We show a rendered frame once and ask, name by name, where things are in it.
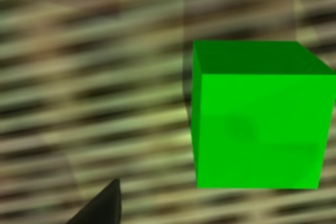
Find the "bright green cube face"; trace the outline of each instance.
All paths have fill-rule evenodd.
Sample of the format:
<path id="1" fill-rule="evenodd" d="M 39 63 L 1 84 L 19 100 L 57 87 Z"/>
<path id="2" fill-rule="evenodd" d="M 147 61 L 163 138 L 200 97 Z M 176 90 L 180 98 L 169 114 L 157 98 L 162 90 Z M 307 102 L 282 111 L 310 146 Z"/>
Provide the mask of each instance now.
<path id="1" fill-rule="evenodd" d="M 198 188 L 317 188 L 335 81 L 296 42 L 196 41 Z"/>

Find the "textured surface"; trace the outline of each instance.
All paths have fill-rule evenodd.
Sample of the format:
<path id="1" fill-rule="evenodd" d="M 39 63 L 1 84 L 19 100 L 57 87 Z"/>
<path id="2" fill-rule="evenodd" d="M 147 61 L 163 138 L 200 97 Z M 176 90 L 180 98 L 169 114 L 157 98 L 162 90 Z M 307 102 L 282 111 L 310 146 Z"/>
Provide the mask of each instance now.
<path id="1" fill-rule="evenodd" d="M 116 19 L 109 0 L 0 0 L 1 223 L 65 223 L 116 177 L 124 224 L 336 222 L 334 119 L 319 190 L 197 190 L 182 96 L 202 36 L 295 34 L 335 69 L 336 0 L 295 0 L 296 22 L 287 1 L 194 1 L 191 17 L 186 0 L 120 0 Z"/>

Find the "dark pointed object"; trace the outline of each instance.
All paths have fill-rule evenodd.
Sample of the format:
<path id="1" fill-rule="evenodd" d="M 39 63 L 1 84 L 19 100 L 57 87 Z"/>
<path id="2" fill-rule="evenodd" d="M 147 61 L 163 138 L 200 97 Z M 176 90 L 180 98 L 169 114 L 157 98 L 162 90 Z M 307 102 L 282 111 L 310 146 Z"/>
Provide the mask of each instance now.
<path id="1" fill-rule="evenodd" d="M 113 180 L 84 206 L 68 224 L 120 224 L 120 180 Z"/>

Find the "brown and beige striped surface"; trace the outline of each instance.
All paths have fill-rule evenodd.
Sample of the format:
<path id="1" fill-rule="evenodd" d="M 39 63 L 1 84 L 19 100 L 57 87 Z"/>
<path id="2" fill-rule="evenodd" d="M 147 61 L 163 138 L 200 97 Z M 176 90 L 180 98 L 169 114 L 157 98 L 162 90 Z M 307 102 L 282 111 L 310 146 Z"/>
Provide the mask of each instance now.
<path id="1" fill-rule="evenodd" d="M 65 223 L 121 178 L 123 224 L 335 224 L 335 113 L 319 190 L 195 188 L 201 38 L 296 39 L 336 69 L 336 0 L 0 0 L 0 223 Z"/>

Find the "cube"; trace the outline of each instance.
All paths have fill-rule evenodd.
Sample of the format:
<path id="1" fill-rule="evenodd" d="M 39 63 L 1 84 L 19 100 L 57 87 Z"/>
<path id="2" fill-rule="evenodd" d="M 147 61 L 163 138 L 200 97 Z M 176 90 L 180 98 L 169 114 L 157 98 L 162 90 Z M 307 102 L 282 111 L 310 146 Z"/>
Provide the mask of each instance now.
<path id="1" fill-rule="evenodd" d="M 335 72 L 296 41 L 194 41 L 197 187 L 317 189 L 335 97 Z"/>

